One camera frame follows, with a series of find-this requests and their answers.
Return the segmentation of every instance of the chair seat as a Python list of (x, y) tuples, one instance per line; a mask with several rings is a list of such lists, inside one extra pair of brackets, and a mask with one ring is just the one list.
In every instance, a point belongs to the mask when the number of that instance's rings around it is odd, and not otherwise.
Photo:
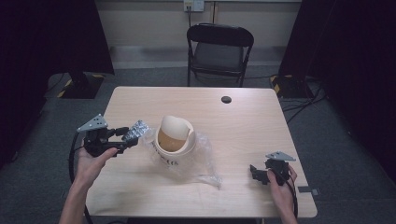
[(191, 66), (195, 69), (241, 73), (243, 55), (244, 49), (241, 47), (198, 43)]

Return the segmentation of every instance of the human hand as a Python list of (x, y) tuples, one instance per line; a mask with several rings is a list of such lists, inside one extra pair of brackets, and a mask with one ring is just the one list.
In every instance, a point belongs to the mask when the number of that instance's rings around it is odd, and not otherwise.
[[(297, 174), (294, 169), (289, 165), (290, 178), (288, 182), (291, 186), (294, 186), (294, 181), (297, 178)], [(280, 218), (283, 223), (297, 223), (293, 213), (293, 195), (289, 189), (289, 186), (285, 183), (283, 186), (279, 186), (276, 183), (276, 175), (272, 170), (267, 171), (268, 179), (270, 180), (271, 194), (274, 200), (277, 211), (280, 214)]]
[(88, 190), (93, 181), (99, 176), (106, 161), (117, 153), (116, 148), (106, 150), (102, 155), (93, 157), (82, 147), (78, 151), (78, 169), (75, 182), (79, 183), (84, 189)]

